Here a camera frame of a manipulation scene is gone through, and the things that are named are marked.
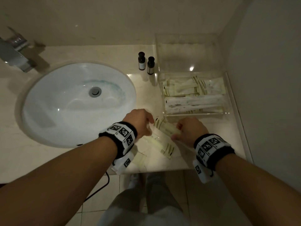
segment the backsplash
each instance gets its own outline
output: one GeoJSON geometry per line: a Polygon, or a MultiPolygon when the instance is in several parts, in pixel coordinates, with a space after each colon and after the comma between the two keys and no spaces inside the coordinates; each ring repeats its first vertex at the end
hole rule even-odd
{"type": "Polygon", "coordinates": [[[156,33],[220,33],[242,0],[0,0],[10,26],[31,43],[154,44],[156,33]]]}

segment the gray pants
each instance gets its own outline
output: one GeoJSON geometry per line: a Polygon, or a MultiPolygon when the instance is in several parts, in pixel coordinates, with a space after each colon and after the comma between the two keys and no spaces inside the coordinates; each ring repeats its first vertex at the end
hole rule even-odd
{"type": "Polygon", "coordinates": [[[141,187],[120,193],[100,218],[98,226],[189,225],[189,220],[184,216],[160,173],[151,173],[146,179],[148,214],[139,212],[143,195],[144,190],[141,187]]]}

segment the sink drain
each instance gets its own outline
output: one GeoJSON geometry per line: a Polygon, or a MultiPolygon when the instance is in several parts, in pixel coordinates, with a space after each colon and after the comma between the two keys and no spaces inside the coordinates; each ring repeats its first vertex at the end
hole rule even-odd
{"type": "Polygon", "coordinates": [[[101,95],[101,89],[99,87],[92,87],[89,90],[89,95],[90,95],[90,97],[96,98],[99,95],[101,95]]]}

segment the forearm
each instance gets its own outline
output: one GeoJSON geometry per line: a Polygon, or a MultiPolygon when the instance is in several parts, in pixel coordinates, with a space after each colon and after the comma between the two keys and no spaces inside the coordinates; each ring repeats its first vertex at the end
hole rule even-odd
{"type": "Polygon", "coordinates": [[[67,222],[116,155],[115,143],[108,137],[101,137],[7,184],[0,189],[2,224],[60,225],[67,222]]]}
{"type": "Polygon", "coordinates": [[[216,172],[253,225],[301,225],[301,194],[281,180],[234,154],[216,172]]]}

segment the hand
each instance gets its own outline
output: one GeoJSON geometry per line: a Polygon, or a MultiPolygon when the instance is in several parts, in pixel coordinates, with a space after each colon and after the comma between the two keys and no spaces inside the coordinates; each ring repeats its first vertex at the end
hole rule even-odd
{"type": "Polygon", "coordinates": [[[148,129],[146,126],[149,122],[151,124],[154,123],[153,115],[145,109],[133,109],[122,121],[130,123],[136,128],[137,140],[143,136],[150,136],[152,134],[151,129],[148,129]]]}
{"type": "Polygon", "coordinates": [[[193,144],[200,136],[208,134],[207,128],[196,117],[187,117],[178,121],[177,129],[180,134],[173,134],[171,140],[179,140],[188,147],[194,147],[193,144]]]}

